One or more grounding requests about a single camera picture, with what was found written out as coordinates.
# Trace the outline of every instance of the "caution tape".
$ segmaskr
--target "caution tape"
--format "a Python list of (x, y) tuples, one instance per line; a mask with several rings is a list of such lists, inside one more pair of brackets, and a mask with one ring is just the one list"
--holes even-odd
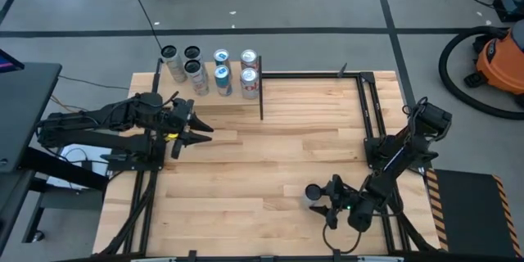
[(502, 186), (502, 179), (499, 176), (493, 175), (495, 182), (497, 183), (497, 188), (499, 189), (500, 201), (502, 202), (502, 208), (504, 210), (504, 216), (506, 217), (506, 223), (508, 224), (509, 236), (513, 243), (513, 249), (515, 250), (515, 256), (517, 258), (522, 258), (521, 247), (518, 245), (517, 240), (517, 231), (513, 226), (513, 218), (511, 218), (511, 213), (509, 213), (508, 198), (506, 197), (506, 192), (504, 192), (504, 187)]
[(426, 171), (426, 182), (433, 221), (435, 222), (436, 235), (439, 237), (440, 247), (443, 250), (449, 251), (448, 238), (445, 234), (444, 214), (442, 214), (442, 203), (440, 202), (439, 184), (434, 169), (428, 169)]

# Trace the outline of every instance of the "wooden tabletop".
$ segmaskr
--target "wooden tabletop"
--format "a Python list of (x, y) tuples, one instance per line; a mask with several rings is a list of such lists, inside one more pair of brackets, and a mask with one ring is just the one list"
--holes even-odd
[[(135, 74), (130, 92), (147, 91), (152, 77)], [(387, 132), (396, 133), (406, 117), (395, 72), (375, 72), (375, 77)], [(306, 185), (323, 186), (332, 174), (353, 187), (360, 187), (369, 174), (355, 81), (265, 79), (263, 121), (258, 106), (201, 106), (197, 114), (215, 128), (213, 141), (184, 149), (178, 160), (169, 158), (168, 146), (147, 255), (187, 256), (190, 250), (199, 256), (330, 255), (322, 239), (324, 218), (308, 210), (303, 195)], [(134, 172), (125, 172), (110, 183), (94, 252), (107, 246), (127, 219), (134, 179)], [(398, 183), (404, 212), (427, 242), (438, 247), (422, 177), (408, 171)], [(346, 217), (347, 212), (341, 213), (339, 228), (327, 233), (342, 250), (357, 237)], [(400, 248), (394, 218), (391, 223)], [(135, 237), (137, 249), (139, 235)], [(386, 254), (378, 217), (354, 253)]]

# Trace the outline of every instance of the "orange vacuum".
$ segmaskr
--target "orange vacuum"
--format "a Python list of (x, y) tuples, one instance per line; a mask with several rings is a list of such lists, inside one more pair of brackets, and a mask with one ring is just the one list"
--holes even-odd
[(480, 35), (473, 48), (478, 53), (477, 71), (464, 82), (469, 88), (489, 84), (515, 95), (516, 102), (524, 107), (524, 20), (518, 21), (510, 30), (490, 26), (468, 29), (453, 38), (440, 55), (439, 74), (445, 87), (459, 100), (469, 106), (510, 120), (524, 120), (524, 112), (505, 111), (470, 97), (451, 81), (448, 74), (448, 58), (453, 49), (464, 39)]

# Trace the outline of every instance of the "soda can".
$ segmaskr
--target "soda can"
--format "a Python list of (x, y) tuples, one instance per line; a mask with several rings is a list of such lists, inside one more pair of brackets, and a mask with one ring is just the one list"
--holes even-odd
[(185, 81), (187, 76), (183, 68), (182, 58), (178, 54), (177, 48), (173, 45), (165, 46), (160, 51), (160, 54), (162, 55), (162, 61), (167, 66), (173, 79), (179, 83)]
[(233, 92), (231, 86), (231, 77), (229, 76), (228, 67), (225, 65), (219, 65), (215, 69), (215, 81), (216, 87), (219, 90), (219, 94), (222, 96), (229, 96)]
[(195, 60), (195, 61), (200, 62), (200, 65), (202, 66), (202, 68), (204, 70), (204, 73), (206, 73), (206, 77), (207, 77), (207, 79), (209, 81), (210, 76), (207, 73), (206, 64), (202, 60), (202, 55), (201, 55), (200, 48), (198, 48), (197, 46), (189, 46), (189, 47), (186, 48), (186, 50), (183, 51), (183, 55), (187, 58), (188, 61), (189, 60)]
[(240, 63), (243, 70), (250, 67), (256, 71), (259, 71), (259, 58), (255, 50), (244, 50), (244, 52), (240, 55)]
[(187, 61), (183, 68), (187, 76), (191, 79), (193, 90), (195, 90), (197, 95), (204, 96), (210, 92), (210, 86), (200, 62), (194, 60)]
[(255, 99), (259, 96), (259, 77), (255, 69), (246, 68), (240, 75), (242, 97)]
[(231, 65), (229, 64), (229, 52), (227, 50), (219, 49), (215, 51), (213, 58), (215, 59), (216, 66), (227, 66), (229, 70), (229, 74), (231, 75), (231, 77), (233, 77), (233, 73), (231, 71)]

